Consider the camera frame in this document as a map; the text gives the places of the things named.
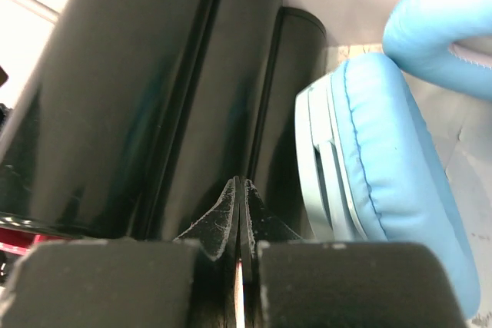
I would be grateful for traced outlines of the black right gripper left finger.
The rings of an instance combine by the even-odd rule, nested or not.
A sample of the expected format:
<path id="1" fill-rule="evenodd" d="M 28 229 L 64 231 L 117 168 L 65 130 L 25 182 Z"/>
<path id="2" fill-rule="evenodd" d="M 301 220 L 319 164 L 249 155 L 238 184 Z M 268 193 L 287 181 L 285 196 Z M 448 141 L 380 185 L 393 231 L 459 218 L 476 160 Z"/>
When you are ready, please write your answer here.
<path id="1" fill-rule="evenodd" d="M 171 241 L 56 240 L 15 262 L 3 327 L 233 327 L 238 178 Z"/>

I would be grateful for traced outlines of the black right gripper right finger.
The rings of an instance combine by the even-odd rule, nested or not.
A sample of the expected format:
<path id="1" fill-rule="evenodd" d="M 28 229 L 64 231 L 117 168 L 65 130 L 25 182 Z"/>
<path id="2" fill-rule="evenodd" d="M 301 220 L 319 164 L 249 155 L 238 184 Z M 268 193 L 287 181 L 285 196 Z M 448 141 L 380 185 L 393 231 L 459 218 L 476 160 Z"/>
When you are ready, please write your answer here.
<path id="1" fill-rule="evenodd" d="M 305 240 L 238 182 L 247 327 L 463 327 L 444 269 L 424 246 Z"/>

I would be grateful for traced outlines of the black pink drawer organizer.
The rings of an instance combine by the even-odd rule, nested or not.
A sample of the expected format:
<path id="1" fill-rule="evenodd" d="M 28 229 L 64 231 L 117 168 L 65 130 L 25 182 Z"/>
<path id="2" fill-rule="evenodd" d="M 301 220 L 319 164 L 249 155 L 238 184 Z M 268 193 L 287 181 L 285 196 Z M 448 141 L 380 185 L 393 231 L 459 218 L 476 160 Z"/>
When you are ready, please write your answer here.
<path id="1" fill-rule="evenodd" d="M 230 179 L 311 237 L 296 95 L 327 35 L 284 0 L 68 0 L 1 128 L 1 274 L 40 237 L 172 240 Z"/>

